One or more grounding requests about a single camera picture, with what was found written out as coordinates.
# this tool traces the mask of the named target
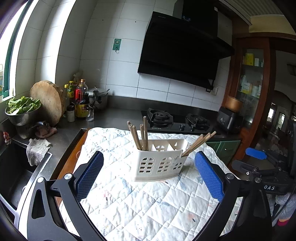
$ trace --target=sink basin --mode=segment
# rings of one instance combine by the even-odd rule
[[[11,143],[0,155],[0,194],[16,210],[22,190],[37,166],[30,166],[26,149]]]

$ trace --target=quilted tablecloth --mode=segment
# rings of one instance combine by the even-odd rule
[[[186,139],[192,144],[198,136],[148,133],[149,139]],[[81,205],[91,221],[108,240],[114,241],[191,241],[205,225],[218,200],[211,197],[194,165],[194,156],[202,150],[208,159],[230,172],[214,150],[202,144],[186,159],[179,176],[162,181],[133,182],[135,144],[130,131],[93,128],[88,132],[77,167],[87,163],[95,151],[104,155],[104,166]],[[231,230],[238,213],[238,198],[222,232]],[[61,215],[68,230],[79,235],[63,203]]]

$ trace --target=stove burner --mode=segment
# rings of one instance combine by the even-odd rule
[[[148,122],[152,127],[167,127],[170,124],[173,124],[173,117],[165,111],[162,110],[153,110],[151,108],[147,111],[148,114]]]
[[[199,115],[188,114],[186,116],[186,123],[191,126],[191,129],[206,131],[210,127],[209,121]]]

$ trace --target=leafy greens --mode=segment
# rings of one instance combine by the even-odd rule
[[[7,113],[12,115],[19,115],[23,113],[28,113],[41,106],[41,101],[36,99],[33,100],[32,97],[22,97],[20,99],[15,99],[14,97],[8,102]]]

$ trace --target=pot lid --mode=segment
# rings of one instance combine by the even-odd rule
[[[89,97],[94,96],[94,91],[97,90],[99,92],[99,96],[104,96],[108,94],[108,91],[102,88],[93,88],[88,90]]]

